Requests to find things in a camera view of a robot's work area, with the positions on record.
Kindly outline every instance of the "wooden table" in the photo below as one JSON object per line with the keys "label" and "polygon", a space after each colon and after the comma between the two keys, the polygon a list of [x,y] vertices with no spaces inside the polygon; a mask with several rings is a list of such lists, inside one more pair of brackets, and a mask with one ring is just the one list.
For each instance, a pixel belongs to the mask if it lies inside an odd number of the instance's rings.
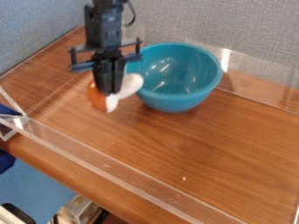
{"label": "wooden table", "polygon": [[[1,80],[29,117],[245,223],[293,223],[297,115],[220,89],[185,113],[155,111],[133,96],[116,112],[101,114],[86,101],[90,75],[74,76],[66,67],[66,50],[84,42],[82,34],[81,28],[74,30]],[[228,84],[224,78],[221,86]],[[292,91],[296,110],[299,94]],[[128,223],[187,223],[28,137],[14,135],[5,147]],[[81,159],[97,165],[92,153],[84,150]]]}

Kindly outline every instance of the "blue bowl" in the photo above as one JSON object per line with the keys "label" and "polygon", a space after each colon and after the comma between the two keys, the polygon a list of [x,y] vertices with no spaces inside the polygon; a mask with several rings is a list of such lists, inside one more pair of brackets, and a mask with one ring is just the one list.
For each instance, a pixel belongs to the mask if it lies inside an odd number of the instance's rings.
{"label": "blue bowl", "polygon": [[125,72],[144,77],[137,92],[141,101],[164,112],[183,112],[197,106],[220,83],[221,69],[205,49],[184,43],[149,45],[143,59],[125,66]]}

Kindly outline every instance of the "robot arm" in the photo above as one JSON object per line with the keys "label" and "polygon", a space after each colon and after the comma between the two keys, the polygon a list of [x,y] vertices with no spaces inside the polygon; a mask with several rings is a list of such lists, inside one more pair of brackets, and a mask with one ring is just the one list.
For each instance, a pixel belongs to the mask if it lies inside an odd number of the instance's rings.
{"label": "robot arm", "polygon": [[[124,69],[128,61],[140,60],[141,41],[121,43],[121,14],[124,4],[128,4],[133,12],[133,19],[125,25],[129,26],[136,20],[133,6],[129,0],[93,0],[93,5],[85,6],[85,45],[73,47],[70,53],[70,70],[73,72],[92,70],[97,90],[104,95],[117,94],[121,88]],[[135,53],[123,55],[121,46],[135,45]],[[89,61],[77,62],[77,53],[94,52]]]}

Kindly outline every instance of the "gray fabric wall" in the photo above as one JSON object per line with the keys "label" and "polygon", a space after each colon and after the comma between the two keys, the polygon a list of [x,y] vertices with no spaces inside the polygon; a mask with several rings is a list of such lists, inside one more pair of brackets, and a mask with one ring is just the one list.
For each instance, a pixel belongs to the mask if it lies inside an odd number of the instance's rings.
{"label": "gray fabric wall", "polygon": [[132,2],[137,13],[133,31],[148,43],[199,41],[297,65],[297,0]]}
{"label": "gray fabric wall", "polygon": [[89,0],[1,0],[0,73],[82,23]]}

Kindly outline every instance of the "plastic bowl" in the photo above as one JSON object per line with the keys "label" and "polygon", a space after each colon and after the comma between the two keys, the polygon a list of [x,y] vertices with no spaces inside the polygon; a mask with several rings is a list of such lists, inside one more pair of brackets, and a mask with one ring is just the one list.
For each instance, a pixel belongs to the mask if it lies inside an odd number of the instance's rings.
{"label": "plastic bowl", "polygon": [[144,86],[141,101],[164,112],[183,112],[197,106],[220,83],[221,69],[205,49],[184,43],[161,43],[141,50],[143,59],[125,66],[140,73]]}

